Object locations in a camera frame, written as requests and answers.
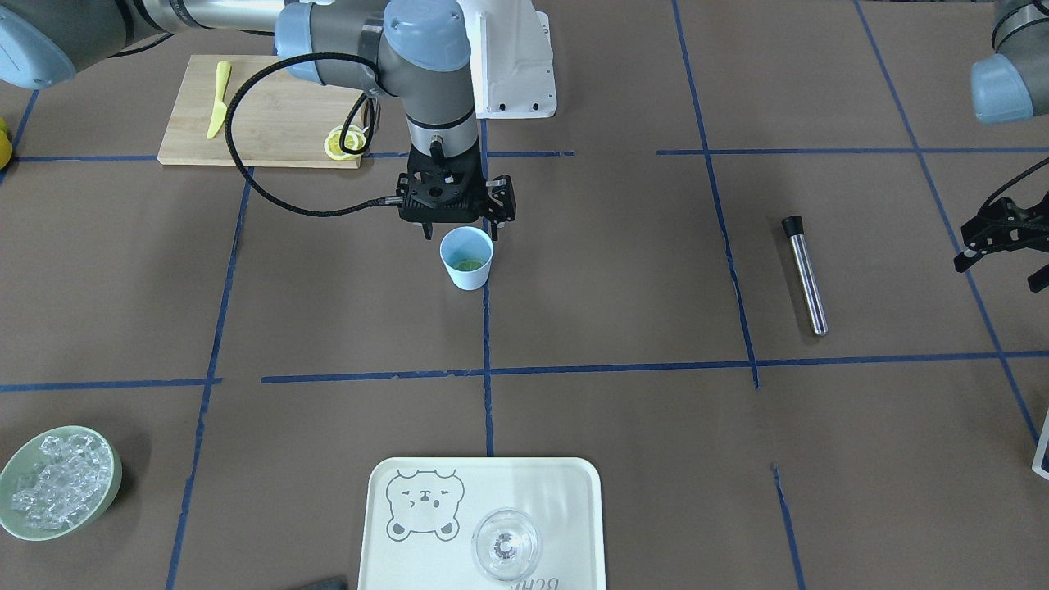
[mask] white tray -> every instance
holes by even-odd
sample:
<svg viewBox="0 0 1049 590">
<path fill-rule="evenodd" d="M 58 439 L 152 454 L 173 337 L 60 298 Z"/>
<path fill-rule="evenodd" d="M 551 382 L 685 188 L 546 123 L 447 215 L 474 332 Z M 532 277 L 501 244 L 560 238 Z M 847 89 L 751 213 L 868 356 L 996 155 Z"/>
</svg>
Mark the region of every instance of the white tray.
<svg viewBox="0 0 1049 590">
<path fill-rule="evenodd" d="M 499 508 L 538 530 L 526 580 L 496 581 L 474 561 L 474 529 Z M 359 590 L 605 589 L 601 481 L 582 459 L 387 459 L 371 471 L 364 523 Z"/>
</svg>

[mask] bowl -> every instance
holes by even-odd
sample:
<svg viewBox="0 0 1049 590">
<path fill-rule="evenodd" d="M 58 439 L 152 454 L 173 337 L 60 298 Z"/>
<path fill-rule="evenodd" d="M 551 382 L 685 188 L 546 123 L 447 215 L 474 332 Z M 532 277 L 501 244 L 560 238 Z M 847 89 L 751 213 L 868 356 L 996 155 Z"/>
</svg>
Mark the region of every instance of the bowl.
<svg viewBox="0 0 1049 590">
<path fill-rule="evenodd" d="M 76 521 L 70 522 L 67 528 L 61 530 L 40 530 L 33 528 L 28 525 L 28 513 L 12 507 L 12 497 L 18 490 L 18 480 L 25 473 L 34 472 L 34 465 L 37 463 L 50 460 L 40 448 L 40 444 L 45 437 L 66 438 L 71 435 L 90 435 L 102 441 L 102 450 L 108 455 L 112 464 L 108 481 L 103 482 L 102 487 L 85 502 L 87 505 L 86 512 Z M 74 530 L 84 528 L 106 511 L 106 508 L 113 502 L 113 498 L 116 497 L 116 490 L 121 487 L 121 475 L 120 456 L 116 455 L 116 451 L 113 450 L 112 445 L 109 444 L 109 441 L 105 437 L 91 428 L 84 426 L 60 426 L 42 433 L 22 445 L 22 448 L 18 449 L 18 452 L 7 462 L 3 471 L 0 471 L 0 525 L 7 532 L 25 541 L 50 541 L 51 539 L 69 534 Z"/>
</svg>

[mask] bear face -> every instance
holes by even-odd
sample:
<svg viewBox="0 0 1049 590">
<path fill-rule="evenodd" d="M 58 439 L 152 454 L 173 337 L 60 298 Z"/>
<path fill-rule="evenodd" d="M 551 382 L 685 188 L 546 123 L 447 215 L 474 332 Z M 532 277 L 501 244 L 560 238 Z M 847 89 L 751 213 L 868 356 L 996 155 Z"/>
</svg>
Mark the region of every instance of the bear face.
<svg viewBox="0 0 1049 590">
<path fill-rule="evenodd" d="M 398 471 L 386 486 L 390 503 L 390 521 L 386 534 L 393 541 L 404 541 L 411 533 L 432 532 L 441 541 L 451 541 L 458 534 L 455 513 L 464 494 L 463 480 L 452 471 Z"/>
</svg>

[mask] yellow knife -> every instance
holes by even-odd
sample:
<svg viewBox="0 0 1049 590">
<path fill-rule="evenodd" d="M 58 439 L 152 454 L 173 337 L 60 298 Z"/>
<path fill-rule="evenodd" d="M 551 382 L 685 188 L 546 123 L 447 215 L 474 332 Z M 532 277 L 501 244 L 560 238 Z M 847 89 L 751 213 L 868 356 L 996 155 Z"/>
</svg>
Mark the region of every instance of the yellow knife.
<svg viewBox="0 0 1049 590">
<path fill-rule="evenodd" d="M 222 102 L 222 98 L 226 97 L 226 85 L 230 83 L 232 69 L 233 64 L 226 60 L 218 62 L 215 68 L 215 105 L 211 107 L 211 125 L 208 127 L 207 135 L 209 140 L 218 134 L 222 122 L 226 121 L 226 103 Z"/>
</svg>

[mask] black cap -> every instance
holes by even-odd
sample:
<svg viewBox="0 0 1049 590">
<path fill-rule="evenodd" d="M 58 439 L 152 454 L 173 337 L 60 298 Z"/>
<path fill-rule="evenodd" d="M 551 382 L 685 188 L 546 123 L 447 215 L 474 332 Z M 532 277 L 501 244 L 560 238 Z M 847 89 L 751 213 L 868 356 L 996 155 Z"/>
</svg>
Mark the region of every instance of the black cap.
<svg viewBox="0 0 1049 590">
<path fill-rule="evenodd" d="M 805 227 L 801 226 L 800 215 L 791 215 L 790 217 L 786 217 L 783 224 L 784 231 L 787 232 L 787 237 L 793 237 L 805 233 Z"/>
</svg>

